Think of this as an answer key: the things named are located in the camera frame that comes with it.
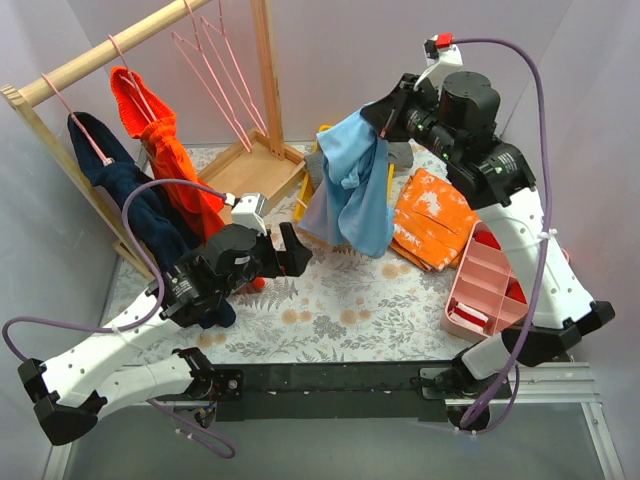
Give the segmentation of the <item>light blue shorts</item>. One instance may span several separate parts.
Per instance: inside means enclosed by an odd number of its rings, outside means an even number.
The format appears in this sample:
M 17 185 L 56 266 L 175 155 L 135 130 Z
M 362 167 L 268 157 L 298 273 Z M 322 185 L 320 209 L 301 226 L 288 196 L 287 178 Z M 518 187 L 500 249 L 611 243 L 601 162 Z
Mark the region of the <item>light blue shorts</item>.
M 322 153 L 322 181 L 299 227 L 337 246 L 380 258 L 394 227 L 387 199 L 388 142 L 359 111 L 317 134 Z

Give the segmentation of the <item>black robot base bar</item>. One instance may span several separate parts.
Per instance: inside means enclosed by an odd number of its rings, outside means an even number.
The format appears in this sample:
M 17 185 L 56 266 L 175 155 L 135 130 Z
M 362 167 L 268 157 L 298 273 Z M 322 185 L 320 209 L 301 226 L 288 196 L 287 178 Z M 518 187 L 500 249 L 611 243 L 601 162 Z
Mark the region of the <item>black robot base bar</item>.
M 197 373 L 179 405 L 214 405 L 218 422 L 413 419 L 459 422 L 450 401 L 470 406 L 497 375 L 476 380 L 461 361 L 217 364 Z

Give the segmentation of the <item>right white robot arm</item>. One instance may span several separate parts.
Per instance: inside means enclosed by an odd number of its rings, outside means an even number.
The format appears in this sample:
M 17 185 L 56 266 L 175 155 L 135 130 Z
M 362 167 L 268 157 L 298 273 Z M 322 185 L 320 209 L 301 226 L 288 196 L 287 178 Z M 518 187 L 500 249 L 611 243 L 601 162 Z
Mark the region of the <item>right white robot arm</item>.
M 581 285 L 557 240 L 543 224 L 535 177 L 523 154 L 494 133 L 500 95 L 482 74 L 456 72 L 436 88 L 405 74 L 383 99 L 361 110 L 380 137 L 413 140 L 446 165 L 447 178 L 488 227 L 527 296 L 523 321 L 458 354 L 449 377 L 475 397 L 510 358 L 536 366 L 575 346 L 615 317 Z

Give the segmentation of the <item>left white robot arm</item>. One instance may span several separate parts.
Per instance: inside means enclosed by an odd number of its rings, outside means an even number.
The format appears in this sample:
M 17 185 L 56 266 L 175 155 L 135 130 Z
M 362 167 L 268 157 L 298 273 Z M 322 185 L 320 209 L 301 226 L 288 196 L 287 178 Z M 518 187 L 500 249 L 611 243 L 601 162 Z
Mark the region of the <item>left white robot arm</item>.
M 281 223 L 280 231 L 284 248 L 278 251 L 269 231 L 224 227 L 152 282 L 105 332 L 56 357 L 23 362 L 18 374 L 49 441 L 71 443 L 107 415 L 162 396 L 239 398 L 242 374 L 215 371 L 197 348 L 176 349 L 164 360 L 135 368 L 126 364 L 153 343 L 197 324 L 255 278 L 301 276 L 312 252 L 291 223 Z

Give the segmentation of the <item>orange tie-dye shorts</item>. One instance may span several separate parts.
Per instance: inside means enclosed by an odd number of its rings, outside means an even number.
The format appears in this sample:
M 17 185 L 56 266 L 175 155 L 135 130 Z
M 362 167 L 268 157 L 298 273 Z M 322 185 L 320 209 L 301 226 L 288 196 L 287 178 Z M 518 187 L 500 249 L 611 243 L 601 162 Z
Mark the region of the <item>orange tie-dye shorts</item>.
M 477 221 L 452 185 L 419 168 L 396 203 L 390 247 L 423 270 L 455 269 Z

